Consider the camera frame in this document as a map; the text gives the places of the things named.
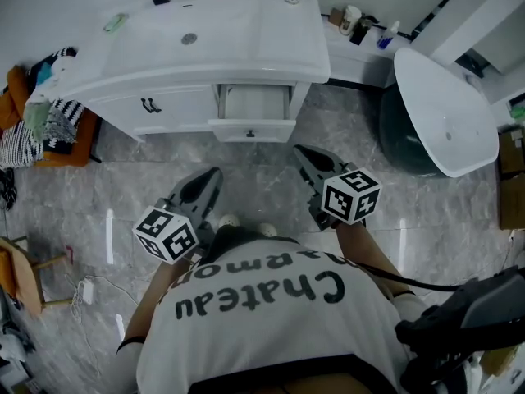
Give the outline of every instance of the open drawer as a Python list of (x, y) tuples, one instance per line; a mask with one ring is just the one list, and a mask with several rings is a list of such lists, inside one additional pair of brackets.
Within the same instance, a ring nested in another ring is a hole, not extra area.
[(219, 118), (208, 125), (222, 142), (285, 143), (295, 127), (289, 109), (288, 86), (223, 85)]

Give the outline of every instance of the gray tile floor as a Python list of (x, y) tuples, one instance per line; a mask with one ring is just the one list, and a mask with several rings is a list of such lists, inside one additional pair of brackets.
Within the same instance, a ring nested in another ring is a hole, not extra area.
[[(151, 135), (138, 144), (104, 122), (94, 147), (102, 164), (16, 171), (18, 201), (7, 213), (7, 234), (27, 235), (30, 250), (42, 260), (66, 245), (74, 250), (73, 264), (42, 271), (49, 299), (73, 294), (67, 274), (74, 282), (85, 275), (104, 276), (139, 300), (158, 264), (135, 243), (134, 221), (179, 179), (217, 165), (225, 183), (212, 223), (233, 212), (247, 225), (272, 222), (282, 235), (338, 253), (335, 234), (318, 232), (308, 215), (310, 189), (290, 150), (304, 143), (377, 174), (384, 192), (368, 228), (406, 276), (453, 284), (488, 277), (512, 263), (523, 248), (523, 234), (510, 244), (509, 233), (498, 229), (494, 165), (459, 179), (419, 178), (395, 170), (374, 134), (377, 107), (373, 94), (313, 86), (288, 144), (221, 144), (209, 133)], [(113, 264), (107, 262), (108, 228)], [(428, 303), (444, 299), (435, 292), (418, 294)], [(101, 280), (94, 304), (80, 306), (82, 326), (63, 307), (44, 310), (38, 318), (18, 314), (37, 346), (29, 366), (43, 387), (55, 393), (73, 387), (78, 393), (104, 393), (98, 371), (120, 343), (116, 315), (126, 325), (134, 308), (127, 294)]]

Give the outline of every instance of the black and white marker cube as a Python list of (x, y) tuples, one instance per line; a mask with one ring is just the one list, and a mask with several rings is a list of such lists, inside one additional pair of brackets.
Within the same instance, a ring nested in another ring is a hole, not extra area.
[(198, 243), (186, 216), (149, 206), (133, 227), (148, 254), (169, 264), (177, 262)]
[(342, 222), (364, 219), (376, 209), (382, 185), (365, 168), (325, 180), (322, 193), (322, 211)]

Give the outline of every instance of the shirt sleeve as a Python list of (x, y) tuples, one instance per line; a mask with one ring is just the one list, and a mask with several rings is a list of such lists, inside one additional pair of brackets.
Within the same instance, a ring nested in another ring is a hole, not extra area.
[(105, 377), (111, 394), (134, 394), (137, 387), (137, 364), (144, 345), (143, 337), (124, 341), (113, 358)]
[(390, 302), (397, 309), (401, 319), (406, 319), (407, 321), (417, 320), (428, 309), (427, 304), (419, 296), (412, 293), (398, 295)]

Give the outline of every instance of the blue cloth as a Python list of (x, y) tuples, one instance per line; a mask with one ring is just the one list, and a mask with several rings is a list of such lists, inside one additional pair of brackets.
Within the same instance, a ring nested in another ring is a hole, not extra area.
[(43, 82), (45, 82), (47, 79), (49, 79), (53, 73), (51, 72), (51, 64), (44, 63), (42, 67), (40, 67), (40, 71), (38, 75), (36, 76), (36, 85), (41, 85)]

